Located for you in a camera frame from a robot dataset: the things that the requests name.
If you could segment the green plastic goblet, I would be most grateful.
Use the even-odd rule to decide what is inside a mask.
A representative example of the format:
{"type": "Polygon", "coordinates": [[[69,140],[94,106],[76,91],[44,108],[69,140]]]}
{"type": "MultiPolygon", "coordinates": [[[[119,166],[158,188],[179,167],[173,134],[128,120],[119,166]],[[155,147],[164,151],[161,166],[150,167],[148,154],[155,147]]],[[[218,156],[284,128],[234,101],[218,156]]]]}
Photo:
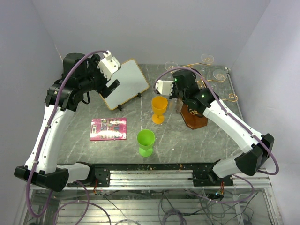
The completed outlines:
{"type": "Polygon", "coordinates": [[[149,157],[153,153],[155,139],[155,134],[151,130],[143,129],[138,133],[137,142],[139,145],[139,154],[142,157],[149,157]]]}

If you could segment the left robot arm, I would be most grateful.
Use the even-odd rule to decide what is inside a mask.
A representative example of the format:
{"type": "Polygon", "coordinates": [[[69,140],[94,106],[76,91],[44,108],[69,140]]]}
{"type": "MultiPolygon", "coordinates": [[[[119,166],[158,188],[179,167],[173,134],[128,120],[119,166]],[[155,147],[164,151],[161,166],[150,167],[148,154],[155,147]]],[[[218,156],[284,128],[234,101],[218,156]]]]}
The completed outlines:
{"type": "Polygon", "coordinates": [[[54,192],[77,180],[85,186],[95,182],[93,165],[78,162],[58,166],[58,153],[78,105],[90,102],[84,96],[95,91],[103,98],[108,97],[116,85],[107,86],[107,83],[120,68],[121,64],[109,50],[65,56],[61,78],[47,90],[43,123],[35,146],[25,164],[16,167],[15,177],[54,192]]]}

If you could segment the clear tall wine glass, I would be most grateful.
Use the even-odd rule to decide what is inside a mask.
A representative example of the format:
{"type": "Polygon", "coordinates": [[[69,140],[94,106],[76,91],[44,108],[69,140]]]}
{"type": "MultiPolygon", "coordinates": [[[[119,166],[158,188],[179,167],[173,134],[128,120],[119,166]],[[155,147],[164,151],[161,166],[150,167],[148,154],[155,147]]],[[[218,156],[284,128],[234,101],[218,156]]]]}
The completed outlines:
{"type": "Polygon", "coordinates": [[[179,65],[176,62],[173,61],[168,61],[165,63],[165,69],[166,70],[171,70],[173,68],[177,68],[179,65]]]}

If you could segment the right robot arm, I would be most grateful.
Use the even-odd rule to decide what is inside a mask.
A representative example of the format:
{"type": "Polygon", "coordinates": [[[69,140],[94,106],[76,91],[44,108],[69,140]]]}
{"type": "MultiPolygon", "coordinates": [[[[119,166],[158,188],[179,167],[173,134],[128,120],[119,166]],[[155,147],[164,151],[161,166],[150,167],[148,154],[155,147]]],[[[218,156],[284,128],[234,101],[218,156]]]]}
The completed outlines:
{"type": "Polygon", "coordinates": [[[242,153],[214,163],[207,173],[207,181],[218,185],[224,177],[243,173],[253,176],[270,157],[274,137],[261,134],[235,115],[209,87],[200,89],[196,82],[196,70],[181,69],[173,73],[172,96],[179,98],[192,111],[217,124],[239,146],[242,153]]]}

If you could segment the orange plastic goblet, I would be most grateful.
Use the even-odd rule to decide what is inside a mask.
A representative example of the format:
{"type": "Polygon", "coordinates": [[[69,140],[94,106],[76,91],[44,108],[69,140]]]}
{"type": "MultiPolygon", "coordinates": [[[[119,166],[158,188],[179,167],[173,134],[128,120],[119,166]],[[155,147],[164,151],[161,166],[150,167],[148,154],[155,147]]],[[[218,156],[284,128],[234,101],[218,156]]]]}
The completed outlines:
{"type": "Polygon", "coordinates": [[[168,101],[163,96],[155,96],[151,101],[151,107],[153,110],[152,121],[156,124],[162,124],[165,120],[164,113],[166,112],[166,108],[168,105],[168,101]]]}

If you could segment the clear front wine glass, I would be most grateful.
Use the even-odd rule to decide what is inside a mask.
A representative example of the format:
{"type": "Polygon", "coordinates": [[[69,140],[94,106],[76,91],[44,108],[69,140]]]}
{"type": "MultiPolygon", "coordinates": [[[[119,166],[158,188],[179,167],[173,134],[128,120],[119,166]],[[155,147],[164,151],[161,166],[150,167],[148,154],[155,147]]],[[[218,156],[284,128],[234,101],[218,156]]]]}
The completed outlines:
{"type": "Polygon", "coordinates": [[[183,107],[183,102],[179,98],[173,98],[169,102],[169,109],[171,113],[180,114],[182,107],[183,107]]]}

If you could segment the clear small wine glass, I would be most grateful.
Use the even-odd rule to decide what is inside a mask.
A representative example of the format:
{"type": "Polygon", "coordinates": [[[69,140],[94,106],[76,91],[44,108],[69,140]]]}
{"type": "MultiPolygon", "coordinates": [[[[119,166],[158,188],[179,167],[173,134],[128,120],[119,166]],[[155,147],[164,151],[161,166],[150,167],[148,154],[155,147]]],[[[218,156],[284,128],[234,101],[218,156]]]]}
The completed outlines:
{"type": "Polygon", "coordinates": [[[212,55],[204,53],[201,55],[201,60],[202,60],[201,73],[204,74],[205,69],[207,69],[208,66],[211,66],[215,59],[212,55]]]}

